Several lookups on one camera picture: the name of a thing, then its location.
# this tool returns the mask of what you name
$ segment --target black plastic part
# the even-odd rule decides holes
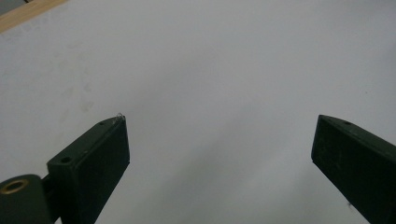
[[[129,164],[124,116],[94,125],[48,162],[63,224],[92,224]]]
[[[20,175],[0,184],[0,223],[53,223],[39,176]]]
[[[370,223],[396,223],[396,146],[321,115],[312,160]]]

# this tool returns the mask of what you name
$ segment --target wooden edge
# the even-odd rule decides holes
[[[59,6],[67,0],[35,0],[0,16],[0,33]]]

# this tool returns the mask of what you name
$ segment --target wooden strip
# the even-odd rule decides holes
[[[67,0],[35,0],[0,16],[0,33],[59,6]]]

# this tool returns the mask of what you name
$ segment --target metal ring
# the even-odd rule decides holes
[[[2,194],[12,194],[24,189],[29,184],[27,179],[14,180],[6,184],[0,189]]]

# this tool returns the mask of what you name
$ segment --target round hole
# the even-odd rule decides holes
[[[21,180],[14,180],[10,183],[8,183],[7,185],[5,185],[0,192],[2,194],[11,194],[11,193],[15,193],[20,191],[21,189],[23,189],[24,187],[26,187],[26,185],[29,183],[28,180],[26,179],[21,179]]]
[[[70,157],[65,157],[65,158],[63,158],[63,159],[61,159],[61,162],[62,163],[68,163],[68,162],[70,162],[72,159],[70,158]]]

